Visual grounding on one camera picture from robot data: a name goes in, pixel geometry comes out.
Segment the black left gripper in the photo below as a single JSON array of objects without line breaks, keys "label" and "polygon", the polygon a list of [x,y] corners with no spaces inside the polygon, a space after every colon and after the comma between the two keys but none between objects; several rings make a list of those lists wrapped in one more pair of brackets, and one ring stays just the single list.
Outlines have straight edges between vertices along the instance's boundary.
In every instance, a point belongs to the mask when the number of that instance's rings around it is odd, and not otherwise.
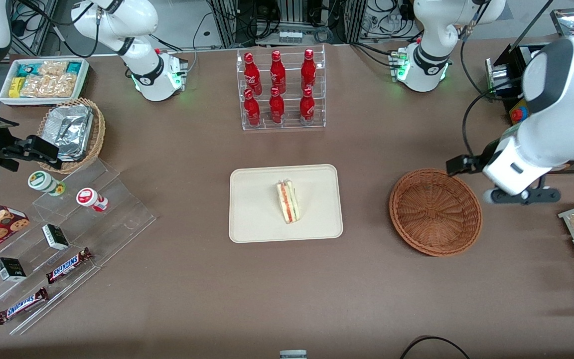
[{"label": "black left gripper", "polygon": [[494,140],[485,146],[481,155],[459,155],[446,161],[446,172],[449,177],[464,173],[481,173],[494,161],[495,152],[500,140]]}]

